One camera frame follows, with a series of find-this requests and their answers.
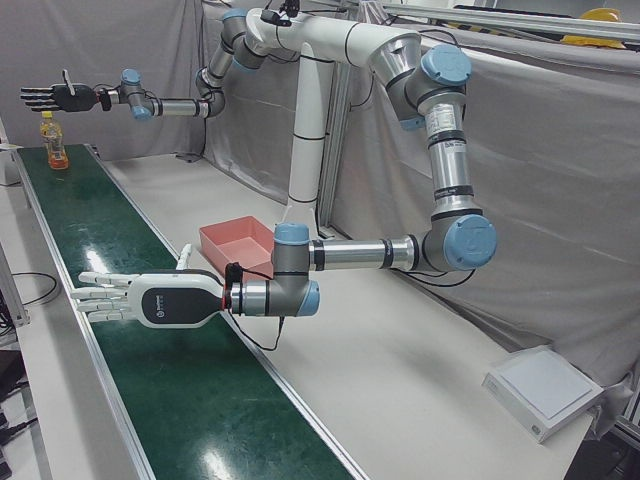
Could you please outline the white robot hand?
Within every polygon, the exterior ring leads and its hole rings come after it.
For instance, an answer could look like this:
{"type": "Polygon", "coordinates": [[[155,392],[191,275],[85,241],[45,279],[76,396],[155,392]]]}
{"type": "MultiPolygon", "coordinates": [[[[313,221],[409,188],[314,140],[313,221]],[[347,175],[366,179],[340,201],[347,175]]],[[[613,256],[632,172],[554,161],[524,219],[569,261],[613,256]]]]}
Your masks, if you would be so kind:
{"type": "Polygon", "coordinates": [[[223,310],[223,284],[191,269],[192,246],[183,247],[176,268],[141,274],[82,272],[85,284],[71,292],[77,310],[91,322],[137,320],[148,328],[189,329],[223,310]]]}

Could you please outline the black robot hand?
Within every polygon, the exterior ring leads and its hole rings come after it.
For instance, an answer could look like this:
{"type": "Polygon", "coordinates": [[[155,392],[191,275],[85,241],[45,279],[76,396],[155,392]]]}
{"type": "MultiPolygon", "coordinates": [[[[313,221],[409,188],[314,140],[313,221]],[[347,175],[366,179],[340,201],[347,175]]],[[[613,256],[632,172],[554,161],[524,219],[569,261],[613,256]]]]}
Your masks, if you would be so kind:
{"type": "Polygon", "coordinates": [[[22,87],[20,98],[35,112],[84,112],[100,102],[98,93],[90,86],[73,83],[67,69],[62,70],[63,82],[46,88],[22,87]]]}

